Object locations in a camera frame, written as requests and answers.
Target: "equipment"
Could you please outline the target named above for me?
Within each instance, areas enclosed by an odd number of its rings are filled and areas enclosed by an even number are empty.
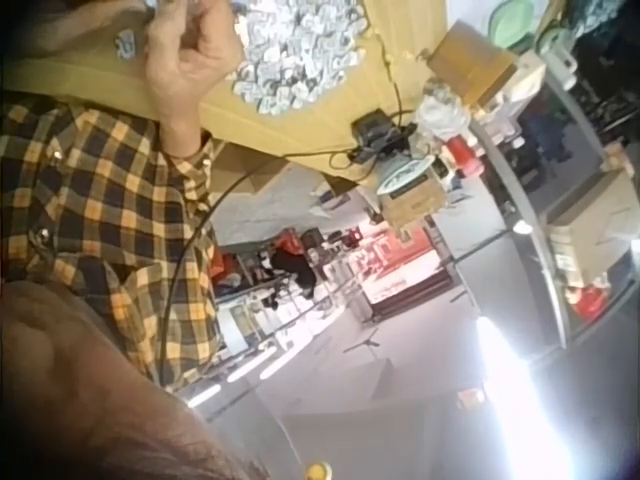
[[[361,165],[374,157],[377,157],[375,161],[383,162],[396,153],[406,152],[409,150],[409,137],[415,130],[413,123],[406,127],[396,125],[380,109],[367,113],[351,124],[358,147],[349,154],[349,159]]]

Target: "person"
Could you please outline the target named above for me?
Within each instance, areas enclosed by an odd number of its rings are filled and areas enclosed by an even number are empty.
[[[158,123],[3,94],[3,478],[264,478],[169,393],[216,358],[212,227],[185,244],[212,204],[199,102],[243,58],[228,0],[195,4],[184,45],[187,3],[148,27]]]
[[[294,281],[302,290],[302,297],[313,300],[318,279],[309,261],[302,254],[293,254],[281,246],[274,247],[271,266],[294,275]]]

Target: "bright light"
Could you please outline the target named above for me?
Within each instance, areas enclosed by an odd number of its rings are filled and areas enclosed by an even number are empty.
[[[544,416],[526,365],[488,318],[479,318],[477,329],[485,391],[502,428],[513,478],[571,479],[569,454]]]
[[[278,351],[278,349],[276,347],[267,348],[260,355],[258,355],[255,358],[252,358],[247,363],[245,363],[240,368],[238,368],[235,372],[232,372],[231,375],[229,375],[229,377],[227,378],[227,382],[229,382],[229,383],[235,382],[239,378],[244,377],[247,373],[249,373],[251,370],[256,368],[262,362],[267,360],[269,357],[271,357],[277,351]]]
[[[533,232],[533,227],[524,220],[518,220],[513,226],[513,231],[520,235],[531,235],[531,232]]]
[[[294,345],[291,350],[285,352],[280,358],[276,358],[271,365],[269,365],[260,373],[260,380],[266,380],[282,367],[284,367],[293,357],[299,354],[304,349],[304,347],[309,345],[309,343],[311,343],[311,337],[302,340],[297,345]]]
[[[191,400],[189,400],[187,402],[187,405],[189,406],[189,408],[195,408],[198,405],[200,405],[201,403],[204,403],[207,400],[209,400],[211,397],[213,397],[220,390],[222,390],[222,387],[220,387],[220,385],[218,385],[218,384],[213,385],[212,387],[207,388],[204,392],[199,393],[198,395],[193,397]]]

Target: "plaid shirt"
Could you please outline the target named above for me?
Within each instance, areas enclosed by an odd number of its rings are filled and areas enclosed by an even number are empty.
[[[3,276],[68,286],[157,379],[171,277],[212,201],[213,140],[175,160],[160,152],[149,120],[17,94],[3,96],[2,113]],[[217,351],[213,251],[205,228],[179,272],[164,366],[174,390],[196,380]]]

